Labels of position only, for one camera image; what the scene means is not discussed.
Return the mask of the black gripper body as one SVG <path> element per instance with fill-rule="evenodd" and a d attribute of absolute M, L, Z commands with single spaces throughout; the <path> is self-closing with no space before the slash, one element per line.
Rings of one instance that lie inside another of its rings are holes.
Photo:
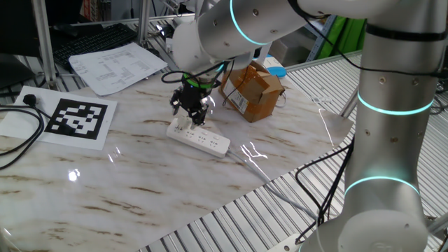
<path fill-rule="evenodd" d="M 178 99 L 181 107 L 189 113 L 199 113 L 208 109 L 208 105 L 202 100 L 211 94 L 211 88 L 199 88 L 189 83 L 183 83 Z"/>

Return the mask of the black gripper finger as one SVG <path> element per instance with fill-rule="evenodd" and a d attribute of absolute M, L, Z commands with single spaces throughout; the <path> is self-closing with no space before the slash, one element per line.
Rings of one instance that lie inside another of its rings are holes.
<path fill-rule="evenodd" d="M 189 108 L 188 114 L 192 119 L 193 125 L 201 126 L 204 124 L 208 109 L 209 105 L 201 101 L 196 103 L 193 107 Z"/>
<path fill-rule="evenodd" d="M 172 107 L 172 115 L 175 116 L 179 112 L 179 108 L 181 107 L 181 95 L 183 88 L 179 87 L 175 89 L 173 95 L 170 99 L 170 105 Z"/>

